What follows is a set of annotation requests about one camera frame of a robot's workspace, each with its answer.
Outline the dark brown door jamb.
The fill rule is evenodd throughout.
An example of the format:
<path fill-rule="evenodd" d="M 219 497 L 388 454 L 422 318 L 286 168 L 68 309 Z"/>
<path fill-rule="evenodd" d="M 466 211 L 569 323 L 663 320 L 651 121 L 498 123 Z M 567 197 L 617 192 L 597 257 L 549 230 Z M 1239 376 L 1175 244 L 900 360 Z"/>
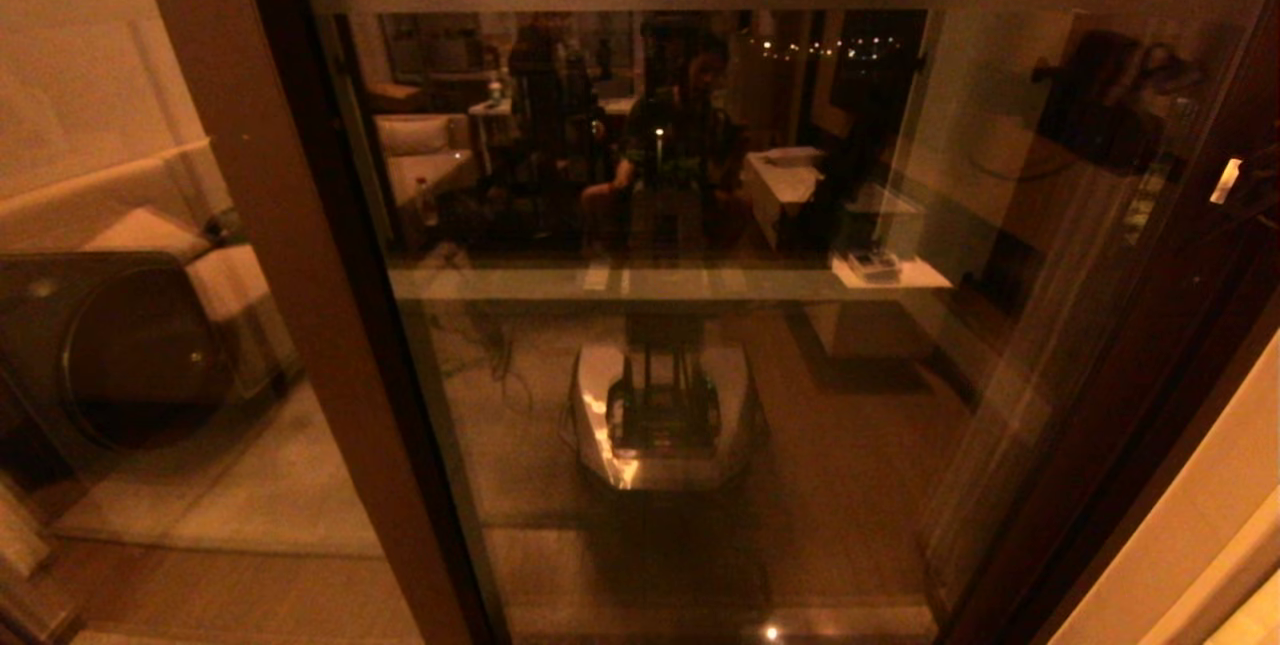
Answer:
<path fill-rule="evenodd" d="M 1280 293 L 1221 325 L 1094 495 L 1030 645 L 1280 639 Z"/>

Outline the grey sofa with light cushions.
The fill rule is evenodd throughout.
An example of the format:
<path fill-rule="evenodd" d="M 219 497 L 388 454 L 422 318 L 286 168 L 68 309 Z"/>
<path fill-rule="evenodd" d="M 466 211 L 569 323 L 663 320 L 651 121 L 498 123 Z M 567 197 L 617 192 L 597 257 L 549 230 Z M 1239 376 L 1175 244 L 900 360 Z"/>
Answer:
<path fill-rule="evenodd" d="M 205 221 L 234 207 L 210 139 L 0 197 L 0 252 L 163 253 L 184 267 L 241 395 L 300 366 L 252 244 L 214 248 Z"/>

